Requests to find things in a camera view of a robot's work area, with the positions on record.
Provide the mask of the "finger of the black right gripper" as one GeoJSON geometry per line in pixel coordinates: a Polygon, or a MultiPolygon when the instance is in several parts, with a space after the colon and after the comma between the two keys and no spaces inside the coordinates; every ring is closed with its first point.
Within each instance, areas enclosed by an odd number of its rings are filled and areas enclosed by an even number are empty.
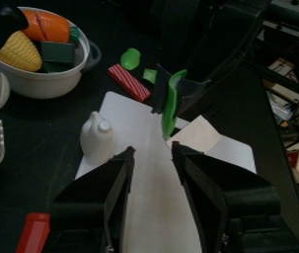
{"type": "Polygon", "coordinates": [[[182,78],[176,84],[176,106],[174,115],[178,117],[199,100],[210,85],[210,81],[195,82],[182,78]]]}
{"type": "Polygon", "coordinates": [[[152,98],[151,111],[156,114],[160,114],[163,112],[164,102],[167,98],[168,80],[170,80],[170,73],[160,65],[158,65],[151,97],[152,98]]]}

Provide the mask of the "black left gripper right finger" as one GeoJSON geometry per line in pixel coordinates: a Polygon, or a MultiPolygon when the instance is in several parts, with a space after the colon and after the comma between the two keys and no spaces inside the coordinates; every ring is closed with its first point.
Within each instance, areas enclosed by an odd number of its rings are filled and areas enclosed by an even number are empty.
{"type": "Polygon", "coordinates": [[[179,142],[172,143],[171,154],[202,253],[299,253],[272,185],[179,142]]]}

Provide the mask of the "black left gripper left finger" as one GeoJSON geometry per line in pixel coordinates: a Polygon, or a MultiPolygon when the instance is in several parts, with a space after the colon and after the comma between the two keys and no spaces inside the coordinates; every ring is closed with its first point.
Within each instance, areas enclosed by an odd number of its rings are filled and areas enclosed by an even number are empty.
{"type": "Polygon", "coordinates": [[[134,155],[128,146],[53,198],[45,253],[123,253],[134,155]]]}

